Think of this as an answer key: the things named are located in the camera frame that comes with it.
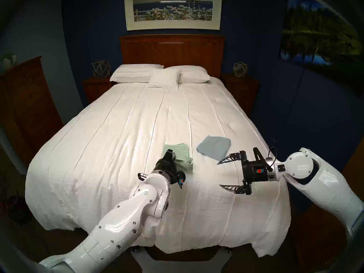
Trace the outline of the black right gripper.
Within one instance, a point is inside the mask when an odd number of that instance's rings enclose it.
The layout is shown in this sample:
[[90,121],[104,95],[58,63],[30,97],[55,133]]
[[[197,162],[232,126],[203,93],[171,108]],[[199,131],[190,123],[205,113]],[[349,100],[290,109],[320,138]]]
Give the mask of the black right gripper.
[[252,183],[277,181],[273,167],[266,162],[266,159],[262,156],[260,150],[257,147],[254,147],[253,153],[255,156],[254,161],[249,161],[246,152],[240,151],[238,153],[229,154],[217,163],[217,165],[220,165],[223,163],[241,161],[243,171],[243,185],[220,184],[220,187],[234,194],[251,195]]

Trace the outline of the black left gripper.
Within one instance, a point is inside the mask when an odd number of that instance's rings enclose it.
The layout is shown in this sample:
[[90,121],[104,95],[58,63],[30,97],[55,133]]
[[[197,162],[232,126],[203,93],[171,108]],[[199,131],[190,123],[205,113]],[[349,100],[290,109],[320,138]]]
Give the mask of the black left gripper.
[[183,170],[178,170],[175,165],[175,153],[172,149],[167,149],[164,159],[158,160],[155,165],[154,172],[163,175],[169,184],[178,184],[182,188],[186,181],[186,174]]

